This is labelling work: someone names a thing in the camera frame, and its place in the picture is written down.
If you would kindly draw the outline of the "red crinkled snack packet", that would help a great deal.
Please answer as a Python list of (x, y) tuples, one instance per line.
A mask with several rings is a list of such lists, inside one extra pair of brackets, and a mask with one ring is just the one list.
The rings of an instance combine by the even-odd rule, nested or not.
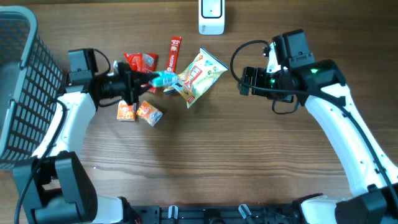
[(145, 73), (155, 71), (158, 55), (156, 53), (123, 53), (131, 70)]

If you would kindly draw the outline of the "small orange snack packet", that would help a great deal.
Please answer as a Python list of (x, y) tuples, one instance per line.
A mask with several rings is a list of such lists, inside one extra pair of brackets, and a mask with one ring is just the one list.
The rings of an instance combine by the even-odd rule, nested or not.
[(163, 113), (150, 103), (143, 101), (137, 109), (136, 114), (147, 121), (151, 126), (155, 126), (163, 116)]

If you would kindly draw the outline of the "teal white small box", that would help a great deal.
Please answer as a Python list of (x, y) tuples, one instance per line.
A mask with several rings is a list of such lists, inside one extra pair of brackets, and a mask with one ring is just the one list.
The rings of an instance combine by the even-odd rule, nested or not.
[(178, 82), (178, 75), (168, 71), (157, 71), (154, 72), (154, 75), (157, 75), (154, 79), (152, 79), (149, 84), (153, 87), (162, 87), (162, 86), (170, 86), (174, 83)]

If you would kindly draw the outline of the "orange juice carton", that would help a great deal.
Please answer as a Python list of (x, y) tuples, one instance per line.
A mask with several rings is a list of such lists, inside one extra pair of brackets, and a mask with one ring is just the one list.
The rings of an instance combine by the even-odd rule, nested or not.
[(119, 121), (135, 121), (136, 120), (137, 103), (128, 105), (124, 100), (118, 103), (117, 120)]

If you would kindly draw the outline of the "red coffee stick sachet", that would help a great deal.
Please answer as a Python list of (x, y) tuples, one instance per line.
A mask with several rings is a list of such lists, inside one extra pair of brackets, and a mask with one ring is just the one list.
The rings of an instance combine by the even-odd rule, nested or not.
[(173, 36), (170, 41), (169, 61), (167, 63), (166, 71), (175, 73), (177, 68), (178, 54), (181, 46), (182, 38)]

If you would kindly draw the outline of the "yellow snack bag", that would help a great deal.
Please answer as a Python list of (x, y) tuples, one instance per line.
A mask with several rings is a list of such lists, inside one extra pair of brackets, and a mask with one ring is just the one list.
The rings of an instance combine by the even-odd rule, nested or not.
[(164, 89), (165, 94), (178, 92), (191, 107), (219, 77), (228, 70), (228, 66), (209, 53), (203, 46), (193, 62), (180, 74), (177, 83)]

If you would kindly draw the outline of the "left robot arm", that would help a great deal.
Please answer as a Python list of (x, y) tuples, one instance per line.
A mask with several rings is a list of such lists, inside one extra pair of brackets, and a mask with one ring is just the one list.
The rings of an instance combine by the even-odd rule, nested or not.
[(123, 197), (102, 197), (78, 156), (86, 130), (103, 100), (133, 105), (155, 83), (157, 73), (115, 62), (100, 73), (95, 49), (68, 53), (70, 82), (49, 93), (51, 76), (40, 76), (38, 62), (22, 86), (23, 98), (13, 109), (4, 150), (14, 153), (13, 178), (19, 193), (14, 222), (25, 214), (29, 223), (140, 223)]

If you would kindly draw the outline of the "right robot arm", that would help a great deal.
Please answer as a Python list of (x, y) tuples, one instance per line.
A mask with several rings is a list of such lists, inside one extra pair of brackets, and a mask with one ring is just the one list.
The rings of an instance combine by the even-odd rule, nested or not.
[(332, 60), (316, 61), (303, 30), (266, 42), (266, 68), (246, 67), (242, 95), (303, 106), (315, 118), (348, 179), (351, 197), (314, 194), (295, 206), (303, 223), (396, 223), (397, 166), (381, 149), (357, 110), (346, 79)]

